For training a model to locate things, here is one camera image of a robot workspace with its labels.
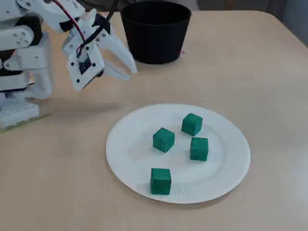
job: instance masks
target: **white paper plate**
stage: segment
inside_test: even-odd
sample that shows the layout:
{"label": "white paper plate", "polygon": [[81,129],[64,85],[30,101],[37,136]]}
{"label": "white paper plate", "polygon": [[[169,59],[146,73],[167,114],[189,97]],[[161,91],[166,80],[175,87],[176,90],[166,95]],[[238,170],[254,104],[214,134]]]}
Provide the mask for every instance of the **white paper plate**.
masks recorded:
{"label": "white paper plate", "polygon": [[[203,118],[196,137],[208,138],[206,162],[190,160],[191,136],[181,132],[183,118],[194,113]],[[175,145],[163,153],[152,146],[161,127],[175,133]],[[114,174],[137,193],[168,203],[192,204],[220,197],[234,189],[250,165],[244,135],[226,118],[207,109],[182,104],[157,104],[123,117],[111,130],[106,146]],[[170,195],[151,195],[151,168],[169,168]]]}

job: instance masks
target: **black bucket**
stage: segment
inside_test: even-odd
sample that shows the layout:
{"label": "black bucket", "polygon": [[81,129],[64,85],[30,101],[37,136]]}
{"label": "black bucket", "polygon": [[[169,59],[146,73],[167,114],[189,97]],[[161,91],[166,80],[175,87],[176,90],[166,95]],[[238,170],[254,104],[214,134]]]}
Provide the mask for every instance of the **black bucket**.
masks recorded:
{"label": "black bucket", "polygon": [[135,60],[166,64],[180,56],[192,12],[168,1],[141,1],[121,11],[128,47]]}

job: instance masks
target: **table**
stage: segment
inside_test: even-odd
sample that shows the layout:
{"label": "table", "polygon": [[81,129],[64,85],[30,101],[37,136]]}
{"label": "table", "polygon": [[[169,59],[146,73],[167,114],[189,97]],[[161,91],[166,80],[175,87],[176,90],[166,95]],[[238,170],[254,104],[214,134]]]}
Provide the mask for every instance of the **table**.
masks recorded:
{"label": "table", "polygon": [[[119,14],[112,19],[124,39]],[[261,12],[194,12],[174,63],[138,64],[131,82],[112,77],[73,91],[48,31],[56,76],[52,116],[0,135],[3,231],[303,231],[308,225],[308,50]],[[115,60],[106,54],[105,58]],[[207,203],[170,205],[124,186],[105,142],[122,116],[153,103],[189,103],[222,114],[247,137],[243,182]]]}

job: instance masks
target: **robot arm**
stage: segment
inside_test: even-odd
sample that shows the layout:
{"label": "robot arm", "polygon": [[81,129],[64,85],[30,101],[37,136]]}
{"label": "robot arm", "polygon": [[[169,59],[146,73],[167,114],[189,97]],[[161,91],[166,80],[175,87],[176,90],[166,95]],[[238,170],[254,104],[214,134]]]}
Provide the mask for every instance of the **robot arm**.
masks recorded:
{"label": "robot arm", "polygon": [[[98,14],[96,10],[92,10],[89,14],[85,15],[85,9],[76,0],[57,1],[73,19],[78,20],[78,27],[82,31],[84,39],[87,39],[101,24],[105,23],[105,18]],[[83,48],[81,55],[78,57],[76,51],[82,44],[83,38],[80,36],[77,28],[73,27],[72,21],[63,12],[63,9],[55,4],[53,0],[17,0],[17,4],[25,9],[27,14],[34,13],[39,15],[55,31],[59,33],[70,31],[62,51],[68,56],[67,68],[75,90],[85,88],[95,77],[100,77],[103,73],[129,80],[129,75],[103,59],[99,47],[110,49],[133,74],[137,73],[132,55],[116,36],[109,22],[107,22],[105,29]]]}
{"label": "robot arm", "polygon": [[[58,33],[69,32],[62,52],[68,57],[75,90],[103,74],[129,79],[103,59],[99,48],[109,49],[132,73],[137,72],[132,55],[108,20],[96,10],[85,14],[76,0],[0,0],[0,5],[0,130],[39,116],[38,106],[25,99],[52,94],[52,47],[49,35],[41,30],[42,21]],[[30,74],[35,80],[31,84]]]}

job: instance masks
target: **red wire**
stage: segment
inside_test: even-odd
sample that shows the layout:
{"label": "red wire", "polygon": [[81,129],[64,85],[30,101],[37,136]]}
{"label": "red wire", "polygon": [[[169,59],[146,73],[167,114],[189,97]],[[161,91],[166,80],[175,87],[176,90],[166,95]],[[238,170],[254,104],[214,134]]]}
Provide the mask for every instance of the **red wire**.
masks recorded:
{"label": "red wire", "polygon": [[73,22],[74,26],[76,27],[77,31],[79,32],[81,38],[83,41],[86,40],[84,34],[82,33],[78,23],[76,22],[76,20],[67,12],[67,10],[64,8],[64,6],[58,1],[58,0],[52,0],[54,3],[56,3],[61,10],[66,14],[66,16]]}

